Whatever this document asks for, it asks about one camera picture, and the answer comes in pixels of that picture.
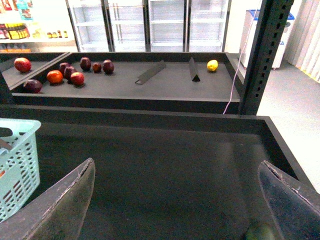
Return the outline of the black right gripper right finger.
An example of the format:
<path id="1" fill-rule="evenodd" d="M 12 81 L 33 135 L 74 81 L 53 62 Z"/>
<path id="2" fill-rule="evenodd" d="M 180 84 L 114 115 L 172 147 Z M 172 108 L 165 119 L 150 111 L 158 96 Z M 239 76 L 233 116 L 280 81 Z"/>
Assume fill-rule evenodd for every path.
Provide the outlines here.
<path id="1" fill-rule="evenodd" d="M 283 240 L 320 238 L 320 194 L 268 161 L 259 164 L 263 198 Z"/>

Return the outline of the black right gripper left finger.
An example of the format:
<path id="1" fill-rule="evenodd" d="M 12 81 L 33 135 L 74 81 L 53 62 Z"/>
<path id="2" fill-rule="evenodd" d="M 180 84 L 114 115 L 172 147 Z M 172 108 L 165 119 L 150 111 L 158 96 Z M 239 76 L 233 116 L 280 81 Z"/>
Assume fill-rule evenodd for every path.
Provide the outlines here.
<path id="1" fill-rule="evenodd" d="M 88 158 L 0 224 L 2 240 L 78 239 L 94 190 L 96 167 Z"/>

